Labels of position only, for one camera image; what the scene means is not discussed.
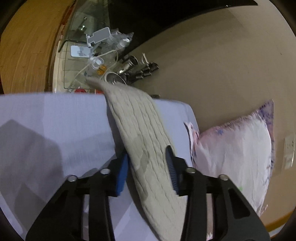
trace beige wall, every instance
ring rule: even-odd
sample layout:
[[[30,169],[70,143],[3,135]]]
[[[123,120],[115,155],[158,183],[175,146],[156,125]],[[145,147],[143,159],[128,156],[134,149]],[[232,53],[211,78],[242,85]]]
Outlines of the beige wall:
[[[201,131],[274,100],[276,167],[262,216],[269,224],[296,204],[296,165],[281,171],[284,137],[295,132],[296,38],[268,0],[257,2],[182,22],[134,54],[160,66],[137,87],[190,104]]]

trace white bed sheet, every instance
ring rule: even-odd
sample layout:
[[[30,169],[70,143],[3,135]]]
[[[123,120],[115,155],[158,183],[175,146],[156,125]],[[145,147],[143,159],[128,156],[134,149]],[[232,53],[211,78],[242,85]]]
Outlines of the white bed sheet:
[[[191,165],[189,138],[183,124],[191,122],[198,129],[191,107],[177,101],[155,103],[176,155]],[[92,175],[122,149],[103,95],[1,96],[0,207],[25,239],[38,214],[68,175]],[[117,241],[157,240],[141,216],[132,184],[125,184],[120,197],[110,198],[110,211]]]

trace glass shelf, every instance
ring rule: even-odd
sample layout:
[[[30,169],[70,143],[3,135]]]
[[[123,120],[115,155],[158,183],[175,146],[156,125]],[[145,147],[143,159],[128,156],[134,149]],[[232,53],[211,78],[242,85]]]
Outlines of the glass shelf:
[[[76,79],[75,76],[87,65],[88,58],[79,58],[71,56],[71,46],[79,45],[86,46],[84,44],[77,44],[72,42],[67,42],[64,46],[66,49],[64,58],[62,59],[63,71],[64,71],[64,88],[69,89],[71,83],[74,81],[74,88],[79,86],[85,90],[92,89],[85,83],[85,77],[83,73],[80,73]]]
[[[86,44],[86,35],[109,27],[108,0],[77,0],[68,21],[59,52],[67,42]]]

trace electrical outlet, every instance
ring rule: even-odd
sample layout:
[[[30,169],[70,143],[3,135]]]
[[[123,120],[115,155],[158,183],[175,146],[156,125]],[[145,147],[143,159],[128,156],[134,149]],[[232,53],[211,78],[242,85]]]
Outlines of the electrical outlet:
[[[295,153],[295,133],[285,138],[282,169],[283,168],[289,169],[292,167],[293,161],[294,161],[294,153]]]

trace pillow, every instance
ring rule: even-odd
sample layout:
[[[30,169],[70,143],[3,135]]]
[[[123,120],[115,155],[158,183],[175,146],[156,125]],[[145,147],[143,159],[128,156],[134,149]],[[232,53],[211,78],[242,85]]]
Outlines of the pillow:
[[[275,158],[273,101],[200,136],[186,125],[193,166],[211,177],[227,174],[260,216]]]

